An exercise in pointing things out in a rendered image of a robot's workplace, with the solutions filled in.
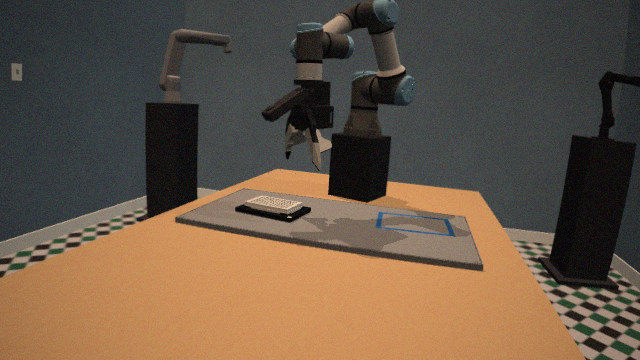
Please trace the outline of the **blue rectangular tape outline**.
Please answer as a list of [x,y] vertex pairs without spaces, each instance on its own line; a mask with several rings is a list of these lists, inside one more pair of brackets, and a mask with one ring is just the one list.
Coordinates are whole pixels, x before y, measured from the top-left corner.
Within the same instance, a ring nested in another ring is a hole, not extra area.
[[[377,222],[376,222],[376,227],[375,228],[381,228],[381,229],[389,229],[389,230],[396,230],[395,228],[386,228],[386,227],[381,227],[381,223],[382,223],[382,217],[383,214],[386,214],[385,212],[379,212],[378,213],[378,218],[377,218]],[[404,214],[394,214],[391,213],[392,215],[401,215],[404,216]],[[422,216],[413,216],[413,215],[409,215],[410,217],[420,217],[422,218]],[[429,217],[429,219],[438,219],[438,220],[442,220],[441,218],[431,218]],[[422,232],[422,231],[415,231],[416,233],[425,233],[425,234],[434,234],[434,235],[444,235],[444,236],[453,236],[455,237],[455,234],[452,230],[452,227],[449,223],[448,219],[443,219],[445,221],[445,224],[447,226],[447,229],[449,231],[449,234],[440,234],[440,233],[431,233],[431,232]],[[404,229],[397,229],[398,231],[407,231],[407,232],[414,232],[413,230],[404,230]]]

